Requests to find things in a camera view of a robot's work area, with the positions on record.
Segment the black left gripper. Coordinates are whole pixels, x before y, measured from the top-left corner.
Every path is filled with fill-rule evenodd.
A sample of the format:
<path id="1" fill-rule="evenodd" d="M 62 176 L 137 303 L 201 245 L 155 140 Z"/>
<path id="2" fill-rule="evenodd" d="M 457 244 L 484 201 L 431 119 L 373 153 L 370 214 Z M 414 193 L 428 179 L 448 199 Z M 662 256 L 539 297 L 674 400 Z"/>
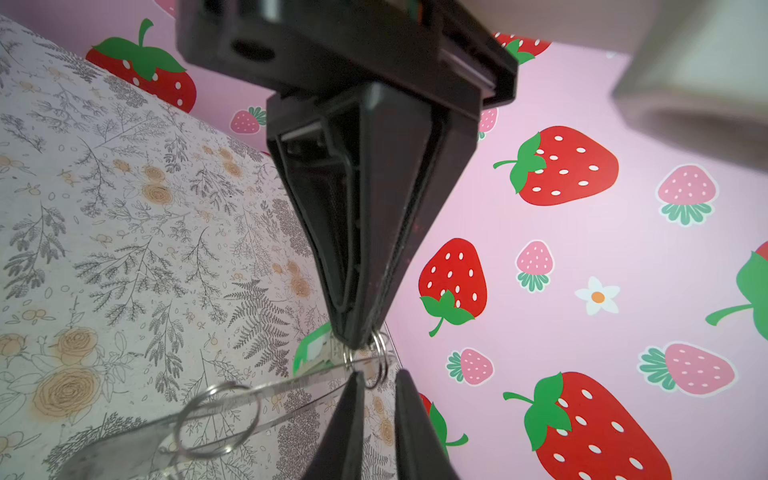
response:
<path id="1" fill-rule="evenodd" d="M 515 100 L 517 60 L 457 1 L 175 7 L 187 62 L 277 92 L 267 101 L 269 153 L 313 253 L 332 331 L 347 347 L 363 345 L 475 152 L 477 114 Z M 443 107 L 381 83 L 364 90 L 356 325 L 359 108 L 311 97 L 368 82 Z"/>

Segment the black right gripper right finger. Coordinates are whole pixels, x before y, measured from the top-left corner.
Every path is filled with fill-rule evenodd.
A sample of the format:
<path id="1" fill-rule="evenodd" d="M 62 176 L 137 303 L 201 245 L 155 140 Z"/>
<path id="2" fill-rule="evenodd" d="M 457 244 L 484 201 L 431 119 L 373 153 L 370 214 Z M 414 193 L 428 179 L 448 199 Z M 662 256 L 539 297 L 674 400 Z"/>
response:
<path id="1" fill-rule="evenodd" d="M 458 480 L 410 373 L 401 369 L 395 379 L 395 437 L 400 480 Z"/>

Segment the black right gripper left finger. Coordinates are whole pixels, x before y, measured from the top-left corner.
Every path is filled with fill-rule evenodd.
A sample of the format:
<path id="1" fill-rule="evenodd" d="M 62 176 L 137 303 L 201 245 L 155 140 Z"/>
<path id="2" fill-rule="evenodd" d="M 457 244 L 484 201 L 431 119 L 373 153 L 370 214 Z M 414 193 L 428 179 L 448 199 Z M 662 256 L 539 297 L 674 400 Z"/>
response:
<path id="1" fill-rule="evenodd" d="M 365 392 L 363 374 L 352 374 L 302 480 L 361 479 Z"/>

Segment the silver key green tag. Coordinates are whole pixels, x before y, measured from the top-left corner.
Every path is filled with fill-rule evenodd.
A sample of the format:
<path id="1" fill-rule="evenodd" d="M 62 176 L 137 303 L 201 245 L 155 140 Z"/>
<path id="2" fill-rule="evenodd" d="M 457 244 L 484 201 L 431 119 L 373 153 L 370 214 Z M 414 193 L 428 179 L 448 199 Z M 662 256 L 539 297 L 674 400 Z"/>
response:
<path id="1" fill-rule="evenodd" d="M 360 349 L 344 345 L 326 323 L 305 337 L 294 356 L 294 377 L 332 373 L 336 378 L 346 378 L 354 372 L 364 374 L 365 387 L 377 388 L 388 377 L 396 355 L 388 348 L 389 337 L 374 331 Z"/>

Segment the clear acrylic keyring holder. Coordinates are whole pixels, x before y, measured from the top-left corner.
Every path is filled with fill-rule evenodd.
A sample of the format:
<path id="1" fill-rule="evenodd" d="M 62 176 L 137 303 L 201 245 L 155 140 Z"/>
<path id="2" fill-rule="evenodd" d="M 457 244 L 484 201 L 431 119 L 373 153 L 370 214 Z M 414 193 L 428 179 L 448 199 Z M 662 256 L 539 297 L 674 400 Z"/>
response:
<path id="1" fill-rule="evenodd" d="M 84 446 L 54 477 L 176 479 L 189 463 L 224 460 L 258 435 L 327 404 L 338 405 L 352 374 L 341 379 L 332 373 L 306 375 L 258 387 L 237 381 L 209 386 L 178 413 Z"/>

